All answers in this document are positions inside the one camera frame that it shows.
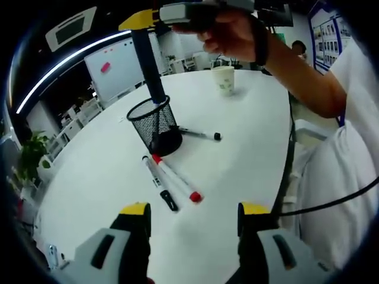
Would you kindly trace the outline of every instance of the hand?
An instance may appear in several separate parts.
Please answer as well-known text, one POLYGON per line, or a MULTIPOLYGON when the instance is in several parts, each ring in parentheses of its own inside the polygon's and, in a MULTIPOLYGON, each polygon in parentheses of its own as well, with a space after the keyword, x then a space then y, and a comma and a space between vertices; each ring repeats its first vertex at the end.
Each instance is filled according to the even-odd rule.
MULTIPOLYGON (((255 46, 247 14, 238 10, 222 11, 216 17, 214 26, 201 34, 204 50, 209 53, 222 53, 227 57, 236 57, 241 61, 255 61, 255 46)), ((178 33, 193 33, 173 26, 178 33)))

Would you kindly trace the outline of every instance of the red marker cap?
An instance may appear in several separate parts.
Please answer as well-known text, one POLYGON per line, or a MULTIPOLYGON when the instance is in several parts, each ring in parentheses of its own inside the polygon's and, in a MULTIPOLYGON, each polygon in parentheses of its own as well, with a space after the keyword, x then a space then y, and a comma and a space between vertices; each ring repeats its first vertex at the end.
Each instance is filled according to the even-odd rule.
POLYGON ((162 159, 161 159, 157 154, 152 154, 152 158, 153 158, 153 160, 154 160, 157 164, 159 164, 159 162, 162 161, 162 159))
POLYGON ((194 191, 189 197, 192 202, 197 203, 201 201, 201 195, 197 191, 194 191))

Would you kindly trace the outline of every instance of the black wristband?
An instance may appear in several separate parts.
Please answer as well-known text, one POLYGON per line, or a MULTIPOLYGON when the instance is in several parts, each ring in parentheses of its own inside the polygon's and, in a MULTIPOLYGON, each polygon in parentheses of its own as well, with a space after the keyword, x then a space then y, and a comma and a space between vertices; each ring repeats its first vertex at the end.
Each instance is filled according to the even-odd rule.
POLYGON ((264 66, 268 58, 268 32, 263 23, 250 16, 251 32, 254 37, 255 63, 264 66))

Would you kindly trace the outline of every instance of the red marker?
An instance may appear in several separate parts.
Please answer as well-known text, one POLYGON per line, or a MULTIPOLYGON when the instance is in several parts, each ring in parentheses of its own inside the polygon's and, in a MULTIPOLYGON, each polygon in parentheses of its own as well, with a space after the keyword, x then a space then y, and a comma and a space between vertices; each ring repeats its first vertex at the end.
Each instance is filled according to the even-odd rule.
POLYGON ((180 188, 185 192, 185 194, 195 203, 201 201, 201 195, 197 191, 192 190, 191 186, 187 181, 185 181, 180 175, 174 172, 165 162, 155 154, 152 154, 152 158, 155 163, 163 170, 163 172, 168 175, 172 180, 174 180, 180 188))

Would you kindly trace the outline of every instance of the person's arm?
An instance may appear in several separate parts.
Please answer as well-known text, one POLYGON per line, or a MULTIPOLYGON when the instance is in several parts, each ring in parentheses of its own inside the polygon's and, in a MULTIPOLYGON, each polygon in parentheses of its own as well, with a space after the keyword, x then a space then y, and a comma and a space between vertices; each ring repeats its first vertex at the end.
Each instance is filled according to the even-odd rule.
POLYGON ((332 72, 321 75, 272 34, 268 36, 268 46, 265 68, 291 94, 322 117, 337 117, 343 112, 346 93, 332 72))

